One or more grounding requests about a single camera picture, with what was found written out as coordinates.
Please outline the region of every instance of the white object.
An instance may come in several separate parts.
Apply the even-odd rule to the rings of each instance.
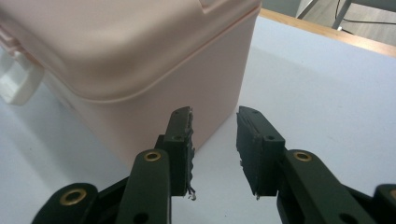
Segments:
[[[196,147],[233,112],[260,8],[260,0],[3,0],[0,26],[132,165],[173,110],[192,106]]]
[[[18,51],[14,58],[0,48],[0,95],[11,105],[23,105],[33,95],[44,76],[43,67]]]

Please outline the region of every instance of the floor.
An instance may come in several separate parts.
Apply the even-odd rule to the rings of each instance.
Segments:
[[[344,2],[345,0],[341,0],[340,8]],[[332,27],[332,24],[335,20],[334,17],[337,3],[338,0],[318,0],[314,6],[303,16],[303,20]],[[345,15],[345,19],[354,21],[396,22],[396,12],[389,12],[373,7],[352,4]],[[354,35],[359,35],[396,46],[396,25],[366,24],[343,21],[341,26],[344,30],[349,31]]]

